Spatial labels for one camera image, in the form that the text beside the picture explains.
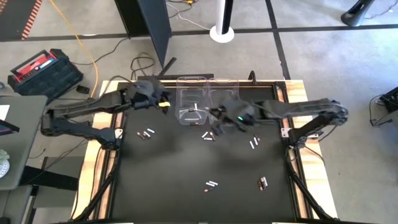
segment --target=concrete floor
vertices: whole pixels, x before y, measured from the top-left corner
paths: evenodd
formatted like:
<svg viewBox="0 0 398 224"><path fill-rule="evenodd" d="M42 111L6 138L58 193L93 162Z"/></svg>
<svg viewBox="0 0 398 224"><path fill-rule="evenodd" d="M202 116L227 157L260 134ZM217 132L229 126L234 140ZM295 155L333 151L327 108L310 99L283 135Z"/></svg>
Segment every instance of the concrete floor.
<svg viewBox="0 0 398 224"><path fill-rule="evenodd" d="M124 27L114 1L55 1L71 20L79 34L123 33ZM356 0L272 0L278 27L343 26L340 15ZM387 9L394 0L376 1L368 16ZM171 3L179 9L183 4ZM174 10L168 7L169 13ZM270 28L263 0L235 1L231 26L234 28ZM398 24L397 9L364 24ZM215 1L200 0L183 16L205 27L215 21ZM200 30L177 17L170 20L173 30ZM30 36L71 35L62 18L48 0L43 1ZM321 143L338 216L356 222L396 223L398 213L398 130L391 124L372 128L369 124L369 100L398 85L398 29L345 30L280 33L292 79L304 80L311 100L331 97L349 109L349 121ZM120 39L84 40L94 58L109 52ZM9 70L42 49L62 49L72 61L89 59L75 40L1 42L0 81L6 83ZM114 75L130 77L131 59L140 52L156 56L150 38L135 38L121 43L115 53L98 62L99 80ZM172 37L167 58L177 57L168 74L214 73L215 77L246 78L255 70L260 79L283 79L272 33L236 34L228 44L217 44L208 35ZM85 74L82 84L93 88L92 66L78 66ZM148 70L157 73L159 63ZM14 94L11 89L4 95ZM85 98L71 91L66 97ZM374 115L385 110L373 106ZM28 161L40 167L44 156L57 157L80 142L80 138L37 135ZM70 154L84 156L85 147ZM34 223L67 220L72 205L38 210Z"/></svg>

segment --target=black chair leg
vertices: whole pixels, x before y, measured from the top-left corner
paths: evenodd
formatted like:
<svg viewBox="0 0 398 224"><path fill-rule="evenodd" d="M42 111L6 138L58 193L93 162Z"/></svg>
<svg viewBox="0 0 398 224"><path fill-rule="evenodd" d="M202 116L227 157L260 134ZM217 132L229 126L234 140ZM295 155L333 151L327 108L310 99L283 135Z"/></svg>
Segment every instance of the black chair leg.
<svg viewBox="0 0 398 224"><path fill-rule="evenodd" d="M341 21L351 27L360 26L373 2L374 0L359 0L351 9L341 15Z"/></svg>

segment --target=white cable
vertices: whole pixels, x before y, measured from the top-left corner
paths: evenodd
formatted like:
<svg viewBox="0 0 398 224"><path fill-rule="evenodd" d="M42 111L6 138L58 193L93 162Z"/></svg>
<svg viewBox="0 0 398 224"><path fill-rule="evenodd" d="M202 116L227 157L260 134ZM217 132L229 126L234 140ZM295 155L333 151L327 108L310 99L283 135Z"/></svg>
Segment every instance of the white cable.
<svg viewBox="0 0 398 224"><path fill-rule="evenodd" d="M192 22L192 21L189 20L189 19L186 19L186 18L181 17L181 15L180 15L180 10L179 10L179 9L177 9L176 7L172 6L172 5L169 4L169 3L166 3L166 4L167 4L168 6L170 6L170 7L172 7L173 9L177 10L178 16L179 16L180 19L185 20L185 21L188 21L188 22L190 22L190 23L192 23L192 24L195 24L196 26L201 27L202 29L210 30L210 29L208 29L208 28L206 28L206 27L203 27L203 26L197 24L196 22Z"/></svg>

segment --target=clear plastic container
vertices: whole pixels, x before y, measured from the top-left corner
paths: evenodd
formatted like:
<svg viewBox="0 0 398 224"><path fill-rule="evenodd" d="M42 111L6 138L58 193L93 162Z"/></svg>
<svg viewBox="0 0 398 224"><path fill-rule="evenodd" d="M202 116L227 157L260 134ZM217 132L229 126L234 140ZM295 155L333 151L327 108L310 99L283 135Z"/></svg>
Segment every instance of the clear plastic container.
<svg viewBox="0 0 398 224"><path fill-rule="evenodd" d="M232 78L211 78L208 80L208 94L210 101L210 108L217 108L220 103L231 97L239 98L239 82ZM210 124L217 121L212 115L210 117Z"/></svg>
<svg viewBox="0 0 398 224"><path fill-rule="evenodd" d="M208 117L208 90L205 77L177 79L175 116L183 125L203 125Z"/></svg>

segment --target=table leg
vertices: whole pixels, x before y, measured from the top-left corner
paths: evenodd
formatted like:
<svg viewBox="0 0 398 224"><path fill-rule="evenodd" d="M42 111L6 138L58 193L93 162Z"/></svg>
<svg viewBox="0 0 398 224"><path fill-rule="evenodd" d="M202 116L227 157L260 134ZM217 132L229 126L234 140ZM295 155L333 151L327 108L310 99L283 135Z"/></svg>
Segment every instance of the table leg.
<svg viewBox="0 0 398 224"><path fill-rule="evenodd" d="M341 21L351 27L360 26L373 2L374 0L358 0L351 9L341 15Z"/></svg>
<svg viewBox="0 0 398 224"><path fill-rule="evenodd" d="M25 166L20 185L39 185L57 189L77 190L78 179L63 174L44 171L35 167Z"/></svg>

